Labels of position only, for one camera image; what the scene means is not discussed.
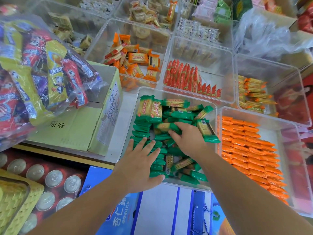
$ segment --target person's left hand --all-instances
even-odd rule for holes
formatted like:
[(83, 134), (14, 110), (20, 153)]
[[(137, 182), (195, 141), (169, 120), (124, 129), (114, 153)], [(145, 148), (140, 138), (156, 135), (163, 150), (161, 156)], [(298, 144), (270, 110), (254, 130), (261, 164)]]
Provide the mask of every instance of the person's left hand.
[(131, 139), (124, 156), (116, 163), (112, 172), (113, 177), (125, 183), (127, 193), (137, 193), (151, 189), (161, 184), (165, 179), (165, 175), (149, 177), (150, 167), (159, 155), (160, 149), (156, 149), (148, 156), (156, 142), (153, 140), (145, 146), (146, 141), (147, 138), (143, 138), (133, 150), (134, 140)]

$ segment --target candy wrapper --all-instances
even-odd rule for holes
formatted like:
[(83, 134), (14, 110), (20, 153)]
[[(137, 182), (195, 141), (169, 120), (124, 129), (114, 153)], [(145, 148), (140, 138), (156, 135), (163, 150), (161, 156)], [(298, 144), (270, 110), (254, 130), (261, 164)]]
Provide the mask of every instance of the candy wrapper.
[[(38, 16), (0, 16), (0, 20), (0, 149), (5, 150), (70, 104), (86, 105), (86, 90), (97, 95), (107, 83)], [(68, 23), (64, 19), (58, 26), (70, 31)]]

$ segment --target plastic bag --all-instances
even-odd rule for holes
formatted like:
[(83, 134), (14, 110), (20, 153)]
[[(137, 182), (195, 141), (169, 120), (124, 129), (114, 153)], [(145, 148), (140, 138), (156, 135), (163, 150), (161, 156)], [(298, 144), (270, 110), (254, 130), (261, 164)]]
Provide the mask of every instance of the plastic bag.
[(0, 16), (0, 150), (107, 85), (35, 15)]
[(276, 62), (283, 54), (301, 52), (310, 47), (313, 47), (313, 39), (299, 41), (297, 32), (277, 27), (256, 8), (243, 14), (234, 34), (235, 52)]

